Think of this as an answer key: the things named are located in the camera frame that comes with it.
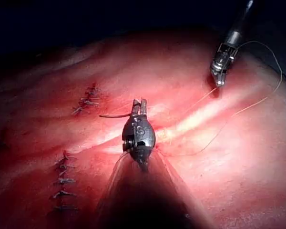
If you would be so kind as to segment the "right arm needle driver jaw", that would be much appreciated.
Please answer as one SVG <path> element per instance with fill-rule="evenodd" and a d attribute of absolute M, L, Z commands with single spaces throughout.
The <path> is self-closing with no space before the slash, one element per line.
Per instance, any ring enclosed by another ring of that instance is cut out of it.
<path fill-rule="evenodd" d="M 222 69 L 218 73 L 218 87 L 222 87 L 225 84 L 225 77 L 226 77 L 227 69 Z"/>
<path fill-rule="evenodd" d="M 210 69 L 211 75 L 213 77 L 216 86 L 221 86 L 221 72 L 217 69 Z"/>

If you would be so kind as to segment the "right arm needle driver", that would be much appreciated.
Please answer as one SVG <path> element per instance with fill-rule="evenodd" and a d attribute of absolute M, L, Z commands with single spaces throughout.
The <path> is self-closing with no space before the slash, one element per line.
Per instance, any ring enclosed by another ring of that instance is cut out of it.
<path fill-rule="evenodd" d="M 210 70 L 212 72 L 226 72 L 229 66 L 235 61 L 237 53 L 237 48 L 221 43 L 211 62 Z"/>

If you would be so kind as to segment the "left arm needle driver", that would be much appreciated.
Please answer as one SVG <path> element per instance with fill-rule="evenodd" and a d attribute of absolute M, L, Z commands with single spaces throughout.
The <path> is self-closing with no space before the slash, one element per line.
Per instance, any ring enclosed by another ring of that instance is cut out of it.
<path fill-rule="evenodd" d="M 122 147 L 132 157 L 149 157 L 155 147 L 155 131 L 146 116 L 130 116 L 122 131 Z"/>

